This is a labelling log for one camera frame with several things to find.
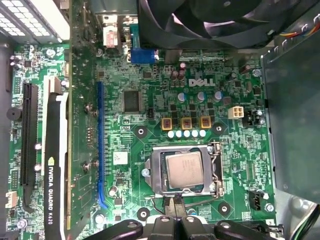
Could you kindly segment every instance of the blue pcie slot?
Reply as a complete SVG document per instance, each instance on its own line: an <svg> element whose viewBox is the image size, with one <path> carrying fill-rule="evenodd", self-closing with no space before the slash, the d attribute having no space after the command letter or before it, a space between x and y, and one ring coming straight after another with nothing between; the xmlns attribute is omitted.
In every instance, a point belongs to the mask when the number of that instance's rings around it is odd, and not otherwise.
<svg viewBox="0 0 320 240"><path fill-rule="evenodd" d="M98 158L99 158L99 178L98 178L98 201L102 208L107 209L105 204L105 86L99 81L98 85Z"/></svg>

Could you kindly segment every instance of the black capacitor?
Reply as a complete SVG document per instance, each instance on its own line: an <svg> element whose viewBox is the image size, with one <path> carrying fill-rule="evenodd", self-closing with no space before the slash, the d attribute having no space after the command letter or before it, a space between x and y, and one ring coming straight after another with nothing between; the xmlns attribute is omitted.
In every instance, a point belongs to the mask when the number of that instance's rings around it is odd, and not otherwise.
<svg viewBox="0 0 320 240"><path fill-rule="evenodd" d="M246 64L239 69L240 74L247 74L251 70L251 66Z"/></svg>
<svg viewBox="0 0 320 240"><path fill-rule="evenodd" d="M186 71L180 69L180 70L179 70L179 75L178 75L178 80L184 79L185 75L186 75Z"/></svg>
<svg viewBox="0 0 320 240"><path fill-rule="evenodd" d="M21 121L22 120L22 109L17 107L10 107L6 112L6 117L10 121Z"/></svg>
<svg viewBox="0 0 320 240"><path fill-rule="evenodd" d="M225 79L228 80L228 81L231 81L231 80L236 79L236 78L237 78L237 74L235 72L231 72L225 77Z"/></svg>
<svg viewBox="0 0 320 240"><path fill-rule="evenodd" d="M179 75L179 72L178 72L177 70L173 70L173 71L171 72L170 79L171 79L171 80L176 80L177 77L178 77L178 75Z"/></svg>

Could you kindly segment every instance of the black pcie slot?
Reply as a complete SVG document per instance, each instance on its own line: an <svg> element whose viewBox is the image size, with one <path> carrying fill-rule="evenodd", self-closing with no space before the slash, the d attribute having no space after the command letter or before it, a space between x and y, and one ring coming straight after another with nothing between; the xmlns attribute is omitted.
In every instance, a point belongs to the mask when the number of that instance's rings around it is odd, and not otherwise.
<svg viewBox="0 0 320 240"><path fill-rule="evenodd" d="M31 195L36 182L34 166L37 160L37 127L38 127L38 86L31 83L23 84L22 131L21 131L21 163L20 185L23 187L23 209L32 213L29 207Z"/></svg>

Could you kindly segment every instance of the expansion card slot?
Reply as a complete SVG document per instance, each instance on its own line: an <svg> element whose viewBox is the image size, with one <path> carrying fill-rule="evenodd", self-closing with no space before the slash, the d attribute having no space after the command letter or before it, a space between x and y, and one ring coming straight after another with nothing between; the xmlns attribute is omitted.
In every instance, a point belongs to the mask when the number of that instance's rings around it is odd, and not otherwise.
<svg viewBox="0 0 320 240"><path fill-rule="evenodd" d="M32 213L29 207L31 195L36 182L34 166L37 159L35 144L37 143L38 127L38 86L31 83L23 84L22 103L22 144L20 164L20 185L23 187L23 209Z"/></svg>
<svg viewBox="0 0 320 240"><path fill-rule="evenodd" d="M99 178L98 178L98 200L103 208L108 208L105 204L105 87L99 81L98 83L98 158L99 158Z"/></svg>

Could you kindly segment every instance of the pcie slot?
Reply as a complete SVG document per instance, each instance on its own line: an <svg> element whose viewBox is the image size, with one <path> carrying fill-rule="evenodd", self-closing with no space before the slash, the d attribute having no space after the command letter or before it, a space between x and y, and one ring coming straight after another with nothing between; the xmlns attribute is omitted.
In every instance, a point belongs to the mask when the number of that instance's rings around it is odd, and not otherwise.
<svg viewBox="0 0 320 240"><path fill-rule="evenodd" d="M55 76L43 77L42 96L42 136L41 136L41 176L45 175L45 154L46 154L46 134L47 134L47 111L50 93L61 94L61 82Z"/></svg>
<svg viewBox="0 0 320 240"><path fill-rule="evenodd" d="M22 207L28 213L34 211L29 205L36 182L34 166L37 160L35 144L38 127L38 90L38 86L34 84L23 84L20 185L23 188Z"/></svg>
<svg viewBox="0 0 320 240"><path fill-rule="evenodd" d="M99 159L99 178L98 178L98 200L99 204L103 208L108 208L105 204L105 87L104 84L99 81L98 87L98 159Z"/></svg>

